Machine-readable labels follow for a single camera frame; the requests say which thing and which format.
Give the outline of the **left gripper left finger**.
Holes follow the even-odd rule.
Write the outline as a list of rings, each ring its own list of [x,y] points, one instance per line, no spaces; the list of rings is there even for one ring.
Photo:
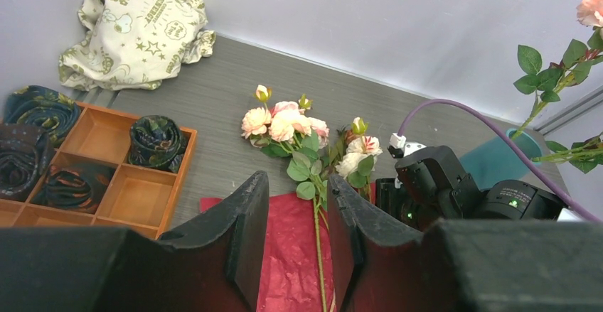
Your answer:
[[[151,240],[126,227],[1,231],[2,311],[254,311],[270,185],[231,195]]]

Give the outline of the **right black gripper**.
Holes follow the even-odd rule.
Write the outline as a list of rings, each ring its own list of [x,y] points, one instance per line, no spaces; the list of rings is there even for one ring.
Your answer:
[[[375,205],[419,231],[439,219],[469,219],[483,203],[480,190],[448,146],[394,153],[396,177],[375,182]]]

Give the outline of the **dark red wrapping paper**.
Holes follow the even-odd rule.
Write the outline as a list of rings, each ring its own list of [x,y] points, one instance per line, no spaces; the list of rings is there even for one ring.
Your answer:
[[[315,213],[294,192],[270,197],[257,311],[346,310],[333,274],[342,261],[331,251],[338,210],[333,198]]]

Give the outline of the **cream white rose stem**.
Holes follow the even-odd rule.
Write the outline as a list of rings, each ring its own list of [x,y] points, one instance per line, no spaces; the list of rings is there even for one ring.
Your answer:
[[[375,202],[372,179],[383,150],[377,137],[367,134],[368,124],[361,117],[337,131],[335,144],[329,148],[329,171],[339,174],[363,198]]]

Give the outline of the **pink flower bouquet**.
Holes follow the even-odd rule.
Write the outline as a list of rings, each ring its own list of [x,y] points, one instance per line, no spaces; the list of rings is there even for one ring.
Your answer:
[[[311,109],[311,100],[305,95],[297,102],[278,102],[273,107],[268,105],[271,96],[271,88],[264,85],[256,87],[253,97],[262,105],[245,113],[241,137],[268,156],[288,158],[287,175],[297,183],[296,196],[311,202],[321,310],[327,311],[320,228],[322,190],[325,188],[320,177],[322,162],[318,155],[322,136],[315,128],[314,120],[305,115]]]

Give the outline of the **pink rose stem large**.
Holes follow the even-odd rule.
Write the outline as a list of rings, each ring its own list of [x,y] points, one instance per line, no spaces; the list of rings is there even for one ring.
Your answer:
[[[548,155],[532,158],[532,162],[568,163],[586,174],[602,165],[602,133],[585,141],[575,142],[570,147],[556,141],[545,142]]]

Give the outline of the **peach rose stem tall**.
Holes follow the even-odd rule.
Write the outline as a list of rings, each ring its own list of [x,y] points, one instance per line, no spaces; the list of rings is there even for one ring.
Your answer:
[[[535,101],[528,118],[512,133],[512,139],[517,139],[548,104],[559,102],[565,88],[583,83],[592,67],[602,62],[602,0],[581,0],[576,10],[578,23],[591,28],[592,35],[586,43],[571,40],[560,62],[545,67],[535,48],[517,47],[517,61],[524,76],[513,85],[524,95],[534,95]]]

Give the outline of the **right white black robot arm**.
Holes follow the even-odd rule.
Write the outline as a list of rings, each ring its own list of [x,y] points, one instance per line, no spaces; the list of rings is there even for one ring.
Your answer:
[[[375,205],[426,230],[439,219],[557,220],[568,206],[556,194],[519,180],[480,189],[448,146],[396,151],[396,176],[375,182]]]

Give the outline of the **teal cylindrical vase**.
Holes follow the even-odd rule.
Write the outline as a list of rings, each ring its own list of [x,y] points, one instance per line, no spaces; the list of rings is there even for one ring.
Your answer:
[[[459,159],[477,187],[486,190],[505,180],[520,180],[529,168],[498,136],[471,150]]]

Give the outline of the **orange compartment tray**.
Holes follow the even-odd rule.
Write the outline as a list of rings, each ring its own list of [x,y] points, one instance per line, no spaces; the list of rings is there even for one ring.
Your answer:
[[[137,115],[79,102],[82,112],[51,161],[56,166],[99,163],[115,170],[93,213],[32,203],[41,178],[23,202],[1,200],[1,228],[38,226],[125,226],[151,238],[169,230],[196,149],[197,131],[181,127],[187,140],[178,173],[135,166],[127,161],[129,129]]]

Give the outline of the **dark rolled item top-right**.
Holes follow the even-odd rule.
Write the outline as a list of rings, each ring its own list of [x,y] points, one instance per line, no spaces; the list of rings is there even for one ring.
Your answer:
[[[127,163],[178,173],[188,139],[174,120],[161,115],[141,117],[131,125],[129,137]]]

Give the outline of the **dark rolled item centre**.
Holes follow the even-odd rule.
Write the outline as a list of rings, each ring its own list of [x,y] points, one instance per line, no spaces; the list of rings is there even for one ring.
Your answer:
[[[52,165],[41,189],[31,202],[93,214],[100,206],[114,172],[113,167],[93,162],[79,162],[69,166]]]

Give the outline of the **dark rolled item left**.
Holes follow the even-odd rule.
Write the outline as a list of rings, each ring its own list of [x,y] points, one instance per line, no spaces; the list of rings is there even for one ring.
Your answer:
[[[1,198],[25,201],[54,154],[46,130],[34,125],[2,123]]]

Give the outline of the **dark rolled item top-left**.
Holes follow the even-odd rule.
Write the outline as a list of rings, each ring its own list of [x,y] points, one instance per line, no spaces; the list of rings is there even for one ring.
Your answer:
[[[60,148],[78,122],[80,106],[63,93],[47,87],[26,86],[7,97],[4,121],[44,129],[55,148]]]

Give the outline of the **cream printed cloth bag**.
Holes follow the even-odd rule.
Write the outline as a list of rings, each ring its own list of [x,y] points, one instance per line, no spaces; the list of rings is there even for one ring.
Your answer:
[[[83,0],[84,41],[59,57],[65,87],[155,90],[213,54],[204,0]]]

